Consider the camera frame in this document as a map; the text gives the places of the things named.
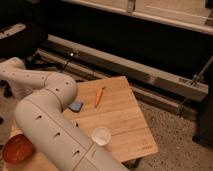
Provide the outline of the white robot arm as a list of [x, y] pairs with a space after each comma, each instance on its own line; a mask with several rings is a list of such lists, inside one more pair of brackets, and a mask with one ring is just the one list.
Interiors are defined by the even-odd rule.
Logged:
[[59, 171], [129, 171], [63, 116], [77, 96], [72, 77], [27, 70], [13, 57], [0, 63], [0, 79], [19, 99], [14, 111], [17, 126]]

